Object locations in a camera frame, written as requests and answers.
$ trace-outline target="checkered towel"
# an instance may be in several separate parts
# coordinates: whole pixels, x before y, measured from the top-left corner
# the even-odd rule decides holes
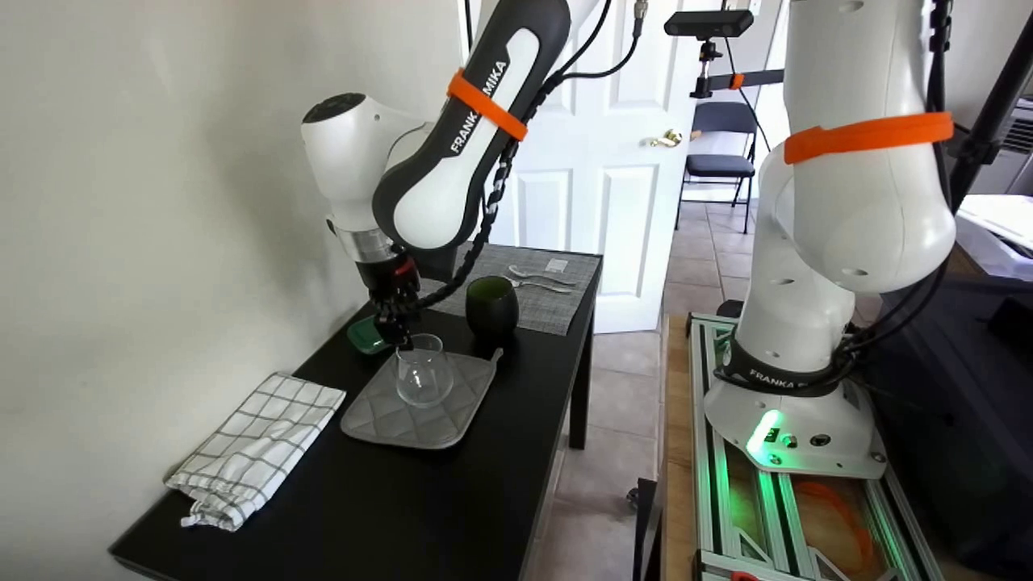
[[[236,534],[284,486],[302,456],[344,406],[346,392],[272,376],[204,441],[166,486],[195,507],[180,527]]]

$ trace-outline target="orange band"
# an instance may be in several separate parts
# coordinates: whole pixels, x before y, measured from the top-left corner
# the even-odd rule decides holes
[[[886,116],[836,129],[813,125],[784,144],[784,161],[803,166],[819,154],[947,144],[952,136],[956,124],[950,112]]]
[[[484,92],[463,77],[463,70],[449,85],[449,98],[473,106],[473,112],[488,116],[512,140],[525,144],[528,125],[504,106],[498,106]]]

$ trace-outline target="black cable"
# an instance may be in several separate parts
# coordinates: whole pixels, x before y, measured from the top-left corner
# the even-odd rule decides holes
[[[612,77],[612,76],[617,76],[617,70],[638,55],[639,37],[644,37],[644,14],[639,14],[639,11],[638,11],[633,46],[629,46],[629,53],[627,53],[614,68],[607,68],[607,70],[590,70],[590,76],[579,76],[579,70],[574,70],[574,76],[567,76],[567,70],[589,53],[589,46],[601,37],[601,31],[603,31],[603,22],[607,22],[607,14],[612,14],[612,0],[603,5],[603,14],[601,14],[598,26],[590,31],[590,37],[586,38],[586,46],[580,46],[556,76],[547,77],[547,85],[544,85],[539,95],[534,98],[534,106],[531,106],[531,112],[528,112],[525,124],[531,124],[531,121],[539,112],[539,106],[547,105],[547,98],[548,98],[559,85],[567,85],[567,81],[573,81],[573,77]],[[488,240],[490,240],[493,221],[498,221],[498,214],[502,214],[502,203],[504,203],[504,194],[506,194],[506,180],[512,180],[517,153],[521,153],[521,144],[512,140],[512,147],[498,154],[498,166],[493,166],[493,175],[490,175],[490,194],[488,194],[484,203],[482,203],[477,235],[473,240],[473,248],[464,252],[464,260],[463,260],[463,266],[456,269],[456,276],[451,276],[438,291],[419,299],[419,311],[444,303],[444,301],[445,301],[449,294],[456,294],[456,291],[464,286],[464,277],[475,272],[475,263],[482,260],[482,252],[484,252],[484,245],[488,245]]]
[[[621,59],[614,68],[607,68],[607,70],[573,70],[573,76],[567,76],[562,81],[574,81],[574,77],[590,77],[590,81],[612,77],[612,76],[617,76],[627,63],[633,63],[638,48],[639,48],[639,37],[633,37],[633,46],[625,53],[625,59]]]
[[[556,76],[548,76],[547,89],[548,89],[548,85],[562,85],[562,76],[573,70],[573,64],[580,63],[580,55],[594,46],[594,38],[598,38],[598,37],[603,32],[603,26],[607,26],[612,5],[614,5],[614,0],[603,0],[603,11],[601,11],[601,18],[598,18],[594,31],[590,31],[589,38],[579,46],[579,53],[574,53],[562,68],[556,68]]]
[[[724,37],[724,53],[731,55],[731,76],[740,76],[740,68],[737,68],[737,53],[733,53],[733,42]],[[766,148],[771,153],[771,140],[770,140],[770,132],[766,132],[766,124],[761,124],[761,116],[755,112],[755,106],[752,106],[752,99],[745,98],[745,92],[737,92],[740,95],[740,99],[748,106],[748,112],[752,112],[752,125],[761,132],[761,144],[766,144]]]

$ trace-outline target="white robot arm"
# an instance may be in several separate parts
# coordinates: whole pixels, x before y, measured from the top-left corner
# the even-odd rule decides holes
[[[791,5],[784,98],[799,136],[761,169],[752,291],[705,404],[710,428],[770,471],[886,471],[865,395],[836,354],[856,294],[916,286],[956,244],[933,154],[952,124],[927,112],[919,32],[924,0]],[[803,129],[840,129],[831,154]]]
[[[484,229],[484,180],[515,160],[573,26],[590,6],[502,0],[428,132],[409,132],[419,121],[362,95],[323,99],[304,116],[330,229],[353,252],[390,342],[408,342],[408,319],[429,303],[416,299],[414,257],[451,252],[477,224]]]

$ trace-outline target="door panel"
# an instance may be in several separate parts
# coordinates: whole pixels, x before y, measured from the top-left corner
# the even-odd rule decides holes
[[[603,81],[562,85],[517,154],[493,244],[603,257],[598,334],[655,329],[683,194],[683,147],[644,147],[689,132],[698,42],[668,38],[674,11],[718,0],[652,0],[638,59]],[[633,5],[614,0],[612,22],[574,70],[603,70],[629,46]]]

